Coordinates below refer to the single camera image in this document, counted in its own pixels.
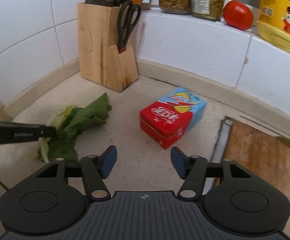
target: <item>wooden cutting board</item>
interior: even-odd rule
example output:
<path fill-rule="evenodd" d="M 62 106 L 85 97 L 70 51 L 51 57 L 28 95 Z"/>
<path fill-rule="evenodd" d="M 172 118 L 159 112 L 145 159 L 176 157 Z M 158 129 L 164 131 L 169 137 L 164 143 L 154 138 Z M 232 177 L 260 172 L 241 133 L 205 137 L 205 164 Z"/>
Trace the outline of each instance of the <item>wooden cutting board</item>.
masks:
<path fill-rule="evenodd" d="M 290 200 L 290 148 L 272 136 L 234 121 L 224 158 L 237 161 Z M 284 233 L 290 237 L 290 218 Z"/>

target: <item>wooden knife block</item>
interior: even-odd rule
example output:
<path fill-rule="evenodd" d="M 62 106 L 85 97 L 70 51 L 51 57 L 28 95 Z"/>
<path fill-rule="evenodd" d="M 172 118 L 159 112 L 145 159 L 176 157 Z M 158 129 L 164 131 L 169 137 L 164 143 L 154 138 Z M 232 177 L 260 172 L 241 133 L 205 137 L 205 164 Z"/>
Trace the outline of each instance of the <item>wooden knife block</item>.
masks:
<path fill-rule="evenodd" d="M 118 53 L 117 16 L 120 7 L 77 5 L 78 50 L 81 76 L 122 92 L 138 79 L 130 41 Z"/>

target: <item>jar label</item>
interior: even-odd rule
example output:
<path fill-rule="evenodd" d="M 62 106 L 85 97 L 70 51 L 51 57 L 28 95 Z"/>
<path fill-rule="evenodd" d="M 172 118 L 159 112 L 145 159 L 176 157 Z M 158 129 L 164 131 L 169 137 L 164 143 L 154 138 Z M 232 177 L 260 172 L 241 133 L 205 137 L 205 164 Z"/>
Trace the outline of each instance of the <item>jar label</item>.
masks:
<path fill-rule="evenodd" d="M 209 14 L 209 0 L 192 0 L 192 11 Z"/>

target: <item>cartoon character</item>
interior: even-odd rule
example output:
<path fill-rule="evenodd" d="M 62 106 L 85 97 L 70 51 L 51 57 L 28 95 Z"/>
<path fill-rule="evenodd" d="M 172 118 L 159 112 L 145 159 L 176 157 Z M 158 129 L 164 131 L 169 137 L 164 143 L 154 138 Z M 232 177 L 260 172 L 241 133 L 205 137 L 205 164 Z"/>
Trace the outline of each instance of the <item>cartoon character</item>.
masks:
<path fill-rule="evenodd" d="M 187 103 L 190 102 L 190 96 L 184 92 L 178 92 L 170 97 L 171 99 L 174 99 L 177 102 L 181 103 Z"/>
<path fill-rule="evenodd" d="M 290 6 L 286 9 L 285 18 L 281 17 L 281 19 L 284 22 L 283 30 L 290 34 Z"/>

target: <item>tile grout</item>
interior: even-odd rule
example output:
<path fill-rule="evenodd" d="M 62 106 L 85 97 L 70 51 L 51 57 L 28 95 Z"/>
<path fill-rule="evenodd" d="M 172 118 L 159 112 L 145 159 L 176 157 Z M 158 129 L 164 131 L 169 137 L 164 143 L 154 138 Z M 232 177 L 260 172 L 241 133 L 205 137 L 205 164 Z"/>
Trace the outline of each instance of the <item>tile grout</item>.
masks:
<path fill-rule="evenodd" d="M 69 20 L 69 21 L 66 21 L 66 22 L 63 22 L 63 23 L 57 24 L 56 27 L 61 26 L 62 24 L 65 24 L 65 23 L 69 23 L 69 22 L 76 21 L 76 20 L 77 20 L 77 19 Z"/>
<path fill-rule="evenodd" d="M 44 29 L 44 30 L 42 30 L 42 31 L 40 31 L 40 32 L 37 32 L 37 33 L 33 34 L 33 35 L 30 35 L 30 36 L 28 36 L 28 37 L 22 39 L 21 41 L 18 41 L 17 43 L 11 45 L 11 46 L 8 47 L 7 49 L 4 49 L 2 52 L 0 52 L 0 54 L 2 54 L 3 52 L 5 52 L 5 51 L 8 50 L 8 49 L 14 47 L 15 45 L 21 43 L 22 41 L 25 41 L 25 40 L 27 40 L 27 39 L 29 39 L 29 38 L 31 38 L 31 37 L 33 37 L 33 36 L 39 34 L 39 33 L 42 33 L 42 32 L 44 32 L 44 31 L 48 31 L 48 30 L 50 30 L 51 28 L 58 27 L 58 26 L 61 26 L 62 24 L 69 23 L 69 22 L 73 22 L 73 21 L 76 21 L 76 20 L 77 20 L 77 19 L 69 20 L 69 21 L 66 21 L 66 22 L 60 23 L 60 24 L 58 24 L 58 25 L 56 25 L 56 26 L 52 26 L 52 27 L 49 27 L 49 28 L 47 28 L 47 29 Z"/>
<path fill-rule="evenodd" d="M 243 73 L 243 68 L 245 66 L 245 60 L 247 59 L 247 55 L 249 53 L 249 49 L 250 49 L 250 44 L 251 44 L 251 40 L 252 40 L 252 36 L 250 36 L 250 39 L 249 39 L 249 43 L 247 44 L 247 49 L 246 49 L 246 53 L 245 53 L 245 56 L 244 56 L 244 61 L 243 61 L 243 64 L 242 64 L 242 67 L 241 67 L 241 71 L 239 73 L 239 76 L 237 77 L 237 81 L 236 81 L 236 84 L 235 84 L 235 89 L 237 89 L 237 86 L 239 84 L 239 81 L 241 79 L 241 76 L 242 76 L 242 73 Z"/>
<path fill-rule="evenodd" d="M 59 53 L 60 53 L 60 57 L 62 59 L 63 65 L 64 65 L 64 59 L 63 59 L 62 51 L 60 49 L 59 39 L 58 39 L 58 35 L 57 35 L 57 30 L 56 30 L 55 15 L 54 15 L 54 8 L 53 8 L 53 0 L 50 0 L 50 6 L 51 6 L 51 13 L 53 14 L 53 21 L 54 21 L 54 27 L 55 27 L 55 34 L 56 34 L 58 49 L 59 49 Z"/>
<path fill-rule="evenodd" d="M 8 47 L 7 49 L 4 49 L 2 52 L 0 52 L 0 54 L 4 53 L 4 52 L 5 52 L 6 50 L 8 50 L 8 49 L 11 49 L 12 47 L 16 46 L 17 44 L 19 44 L 19 43 L 21 43 L 21 42 L 23 42 L 23 41 L 25 41 L 25 40 L 27 40 L 27 39 L 29 39 L 29 38 L 31 38 L 31 37 L 37 35 L 37 34 L 40 34 L 40 33 L 44 32 L 44 31 L 48 31 L 48 30 L 50 30 L 50 29 L 52 29 L 52 28 L 55 28 L 55 26 L 49 27 L 49 28 L 47 28 L 47 29 L 44 29 L 44 30 L 42 30 L 42 31 L 40 31 L 40 32 L 37 32 L 37 33 L 35 33 L 35 34 L 33 34 L 33 35 L 30 35 L 30 36 L 28 36 L 28 37 L 22 39 L 21 41 L 18 41 L 17 43 L 11 45 L 11 46 Z"/>

